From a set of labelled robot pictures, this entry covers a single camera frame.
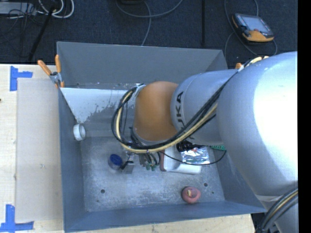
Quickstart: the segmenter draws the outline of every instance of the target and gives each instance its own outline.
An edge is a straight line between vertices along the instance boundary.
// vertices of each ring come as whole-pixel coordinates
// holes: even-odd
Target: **white cable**
[[[49,11],[43,6],[41,0],[38,0],[38,1],[39,1],[39,3],[40,3],[40,6],[42,7],[42,9],[43,9],[46,13],[49,13]],[[55,18],[68,18],[68,17],[70,17],[70,16],[73,14],[73,12],[74,12],[74,2],[73,2],[73,0],[70,0],[70,2],[71,2],[72,9],[71,9],[71,12],[70,12],[68,15],[66,15],[66,16],[58,16],[58,15],[57,15],[58,13],[60,13],[60,12],[64,9],[64,1],[61,0],[62,6],[61,6],[60,10],[58,10],[58,11],[52,13],[52,16],[55,17]]]
[[[41,2],[41,0],[38,0],[38,2],[40,3],[41,8],[42,8],[46,13],[44,13],[44,12],[42,12],[42,11],[37,11],[37,12],[38,12],[38,13],[41,13],[41,14],[46,14],[46,15],[47,15],[47,14],[49,13],[49,11],[44,7],[44,5],[43,5],[43,3]],[[64,1],[61,0],[61,2],[62,2],[61,8],[60,8],[58,11],[54,12],[54,13],[52,14],[52,16],[55,15],[55,14],[60,13],[60,12],[63,10],[63,8],[64,8]]]

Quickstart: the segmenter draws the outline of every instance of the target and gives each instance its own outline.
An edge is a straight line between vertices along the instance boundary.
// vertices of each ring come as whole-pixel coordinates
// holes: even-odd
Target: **blue cap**
[[[116,155],[116,154],[112,154],[111,156],[110,156],[110,161],[113,163],[113,164],[115,164],[115,165],[117,165],[117,166],[121,166],[121,164],[122,164],[122,159],[121,159],[121,157],[120,156],[118,156],[118,155]]]

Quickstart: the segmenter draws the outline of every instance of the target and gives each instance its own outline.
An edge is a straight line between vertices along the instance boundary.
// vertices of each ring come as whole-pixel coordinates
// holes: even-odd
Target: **gray bin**
[[[193,74],[226,69],[221,50],[58,42],[57,53],[65,86],[74,88],[70,100],[59,89],[65,232],[265,212],[228,154],[195,175],[146,170],[137,159],[132,174],[110,172],[109,155],[125,154],[110,129],[114,106],[94,111],[83,122],[85,140],[73,135],[78,116],[70,103],[79,103],[80,91],[125,91],[154,81],[180,83]],[[129,108],[128,125],[132,119]],[[214,161],[223,152],[209,154]],[[181,198],[188,185],[202,193],[196,204]]]

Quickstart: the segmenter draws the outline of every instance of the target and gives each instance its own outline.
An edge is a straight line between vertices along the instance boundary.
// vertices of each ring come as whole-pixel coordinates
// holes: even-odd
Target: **blue object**
[[[34,222],[15,223],[15,207],[7,204],[5,206],[5,223],[1,223],[0,232],[15,233],[15,231],[32,230]]]
[[[17,90],[17,78],[31,78],[33,76],[32,72],[18,72],[18,69],[11,66],[11,80],[10,80],[10,91]]]
[[[109,166],[114,170],[118,170],[121,167],[122,162],[121,157],[116,154],[111,154],[108,159]]]
[[[110,156],[110,161],[111,161],[111,163],[113,163],[113,164],[115,164],[115,165],[117,165],[117,166],[121,166],[121,164],[122,164],[122,159],[121,159],[121,157],[118,156],[118,155],[116,155],[116,154],[112,154],[112,155]]]

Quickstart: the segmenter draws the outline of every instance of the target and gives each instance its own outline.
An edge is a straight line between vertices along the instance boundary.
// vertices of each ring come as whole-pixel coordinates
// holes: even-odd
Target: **blue tape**
[[[11,80],[10,80],[10,91],[17,90],[17,78],[31,78],[33,76],[32,72],[18,72],[18,69],[11,66]]]
[[[1,223],[0,232],[15,233],[15,231],[32,230],[34,222],[15,223],[15,207],[7,204],[5,206],[5,223]]]

